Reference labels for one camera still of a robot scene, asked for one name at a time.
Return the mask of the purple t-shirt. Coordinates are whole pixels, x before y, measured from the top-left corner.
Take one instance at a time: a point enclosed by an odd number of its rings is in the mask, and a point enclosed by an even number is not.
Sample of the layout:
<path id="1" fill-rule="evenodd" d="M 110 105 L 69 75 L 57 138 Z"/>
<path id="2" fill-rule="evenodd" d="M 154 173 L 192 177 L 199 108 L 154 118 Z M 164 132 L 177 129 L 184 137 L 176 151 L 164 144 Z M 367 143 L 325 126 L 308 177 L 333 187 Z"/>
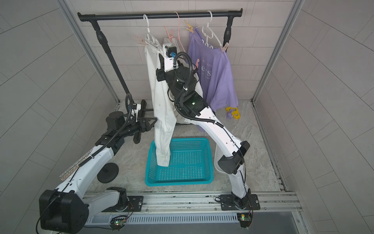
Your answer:
<path id="1" fill-rule="evenodd" d="M 198 66 L 199 82 L 203 98 L 216 112 L 226 107 L 238 107 L 231 64 L 226 52 L 219 47 L 210 49 L 204 44 L 204 36 L 198 28 L 190 33 L 188 55 L 193 64 L 200 60 Z"/>

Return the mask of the white garment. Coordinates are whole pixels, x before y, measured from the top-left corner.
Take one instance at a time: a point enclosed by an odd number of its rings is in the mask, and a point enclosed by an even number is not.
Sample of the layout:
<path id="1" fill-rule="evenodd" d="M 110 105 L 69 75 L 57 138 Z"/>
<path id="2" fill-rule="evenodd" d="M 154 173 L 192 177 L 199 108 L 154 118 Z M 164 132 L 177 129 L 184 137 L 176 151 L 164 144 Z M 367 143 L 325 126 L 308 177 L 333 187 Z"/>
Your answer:
<path id="1" fill-rule="evenodd" d="M 147 45 L 145 55 L 151 88 L 154 117 L 157 122 L 154 125 L 154 142 L 156 146 L 157 165 L 168 167 L 170 161 L 170 141 L 176 124 L 176 116 L 173 106 L 168 98 L 168 85 L 166 81 L 159 82 L 156 70 L 161 67 L 160 50 Z"/>
<path id="2" fill-rule="evenodd" d="M 171 42 L 164 38 L 163 44 L 165 43 Z M 179 50 L 175 38 L 173 38 L 172 44 L 177 48 L 177 55 L 173 61 L 173 69 L 177 70 L 177 84 L 176 86 L 168 86 L 168 95 L 171 96 L 171 102 L 179 115 L 194 120 L 207 107 L 197 75 L 198 70 L 194 69 L 195 65 L 188 53 Z M 164 62 L 162 62 L 161 69 L 164 69 Z"/>

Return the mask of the white plastic hanger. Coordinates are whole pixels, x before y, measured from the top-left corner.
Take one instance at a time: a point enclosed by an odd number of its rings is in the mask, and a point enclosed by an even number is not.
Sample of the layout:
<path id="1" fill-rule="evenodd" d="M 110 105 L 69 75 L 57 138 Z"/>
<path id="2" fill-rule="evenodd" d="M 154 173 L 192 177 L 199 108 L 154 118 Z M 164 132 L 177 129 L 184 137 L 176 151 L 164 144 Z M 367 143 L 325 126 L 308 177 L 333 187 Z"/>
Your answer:
<path id="1" fill-rule="evenodd" d="M 153 46 L 154 48 L 156 48 L 157 50 L 161 50 L 162 49 L 162 46 L 161 44 L 159 43 L 159 41 L 156 39 L 156 37 L 154 37 L 150 31 L 150 23 L 149 23 L 149 18 L 146 14 L 143 15 L 143 19 L 147 22 L 147 34 L 146 34 L 146 37 L 145 37 L 145 42 L 151 46 Z"/>
<path id="2" fill-rule="evenodd" d="M 209 39 L 215 39 L 218 42 L 221 51 L 223 52 L 224 47 L 223 47 L 220 39 L 214 33 L 214 31 L 209 27 L 209 24 L 211 23 L 211 21 L 213 19 L 213 13 L 210 10 L 208 12 L 210 14 L 209 22 L 206 24 L 206 26 L 198 26 L 197 28 L 201 28 L 201 32 L 202 32 L 203 36 L 205 37 L 204 44 L 205 44 L 206 47 L 208 47 L 210 49 L 213 49 L 214 47 L 209 43 Z"/>

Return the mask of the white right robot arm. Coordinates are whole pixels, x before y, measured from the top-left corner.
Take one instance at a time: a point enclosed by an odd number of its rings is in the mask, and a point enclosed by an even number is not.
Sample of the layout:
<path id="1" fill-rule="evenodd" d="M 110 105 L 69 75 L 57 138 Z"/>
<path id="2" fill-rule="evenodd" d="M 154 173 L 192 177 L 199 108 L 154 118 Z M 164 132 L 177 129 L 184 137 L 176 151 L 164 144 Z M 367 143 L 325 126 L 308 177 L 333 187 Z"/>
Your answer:
<path id="1" fill-rule="evenodd" d="M 156 78 L 167 84 L 166 97 L 173 97 L 176 111 L 192 124 L 200 126 L 215 141 L 215 167 L 227 174 L 231 183 L 231 203 L 238 209 L 250 205 L 251 191 L 246 184 L 244 156 L 250 148 L 247 141 L 241 141 L 218 120 L 214 111 L 195 90 L 198 85 L 196 73 L 180 65 L 170 71 L 156 69 Z"/>

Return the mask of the beige clothespin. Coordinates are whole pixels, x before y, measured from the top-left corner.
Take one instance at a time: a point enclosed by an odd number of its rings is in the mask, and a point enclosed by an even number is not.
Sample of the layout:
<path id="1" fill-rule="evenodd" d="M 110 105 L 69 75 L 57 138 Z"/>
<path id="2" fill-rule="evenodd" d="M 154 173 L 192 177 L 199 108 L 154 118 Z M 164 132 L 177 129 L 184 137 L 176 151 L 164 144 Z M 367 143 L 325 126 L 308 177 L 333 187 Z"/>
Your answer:
<path id="1" fill-rule="evenodd" d="M 186 30 L 189 31 L 190 33 L 195 33 L 193 30 L 193 27 L 189 24 L 187 20 L 184 20 L 185 24 L 187 25 Z"/>

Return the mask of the pink wire hanger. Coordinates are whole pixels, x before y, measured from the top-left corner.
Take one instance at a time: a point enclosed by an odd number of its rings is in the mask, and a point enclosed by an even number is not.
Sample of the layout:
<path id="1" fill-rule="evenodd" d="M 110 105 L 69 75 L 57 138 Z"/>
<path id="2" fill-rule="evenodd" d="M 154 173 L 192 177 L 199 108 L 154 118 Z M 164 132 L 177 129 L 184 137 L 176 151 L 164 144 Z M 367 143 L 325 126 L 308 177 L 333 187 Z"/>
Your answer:
<path id="1" fill-rule="evenodd" d="M 178 37 L 177 37 L 177 40 L 179 41 L 179 44 L 181 45 L 181 47 L 183 49 L 183 52 L 186 52 L 184 46 L 181 43 L 181 38 L 180 38 L 180 26 L 181 26 L 180 16 L 179 16 L 178 12 L 174 11 L 174 13 L 177 15 L 177 18 L 178 18 Z"/>

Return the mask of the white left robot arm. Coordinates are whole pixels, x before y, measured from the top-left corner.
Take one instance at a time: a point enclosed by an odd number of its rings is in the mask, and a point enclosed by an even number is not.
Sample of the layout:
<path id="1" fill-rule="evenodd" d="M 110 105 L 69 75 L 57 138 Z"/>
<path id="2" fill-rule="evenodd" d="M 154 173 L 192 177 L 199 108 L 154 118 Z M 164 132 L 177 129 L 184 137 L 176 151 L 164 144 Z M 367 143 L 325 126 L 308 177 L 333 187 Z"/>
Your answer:
<path id="1" fill-rule="evenodd" d="M 40 217 L 36 232 L 43 230 L 76 234 L 92 216 L 107 210 L 129 209 L 127 191 L 110 187 L 105 192 L 86 199 L 89 185 L 116 155 L 124 139 L 136 133 L 150 131 L 157 118 L 138 117 L 135 110 L 127 114 L 112 112 L 106 118 L 107 131 L 74 166 L 63 173 L 64 181 L 54 190 L 45 190 L 39 198 Z"/>

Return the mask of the pink clothespin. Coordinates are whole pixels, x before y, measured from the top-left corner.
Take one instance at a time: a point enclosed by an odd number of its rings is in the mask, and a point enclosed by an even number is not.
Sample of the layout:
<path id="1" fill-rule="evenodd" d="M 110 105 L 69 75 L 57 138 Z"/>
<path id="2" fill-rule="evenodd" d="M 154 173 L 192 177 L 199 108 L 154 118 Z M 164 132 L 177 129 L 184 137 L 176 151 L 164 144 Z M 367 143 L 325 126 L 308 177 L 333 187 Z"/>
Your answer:
<path id="1" fill-rule="evenodd" d="M 228 49 L 229 43 L 225 43 L 225 45 L 221 48 L 222 52 L 226 52 Z"/>
<path id="2" fill-rule="evenodd" d="M 173 30 L 168 30 L 166 27 L 164 27 L 165 31 L 166 31 L 166 34 L 167 34 L 167 37 L 169 39 L 170 42 L 173 42 Z"/>
<path id="3" fill-rule="evenodd" d="M 142 44 L 142 45 L 147 45 L 147 42 L 143 39 L 143 38 L 141 38 L 141 37 L 139 37 L 139 36 L 137 36 L 137 35 L 133 35 L 136 39 L 137 39 L 137 43 L 138 44 Z"/>
<path id="4" fill-rule="evenodd" d="M 196 61 L 196 63 L 195 63 L 195 70 L 197 70 L 198 69 L 198 66 L 199 66 L 199 62 L 200 62 L 200 60 L 199 59 L 197 59 L 197 61 Z"/>

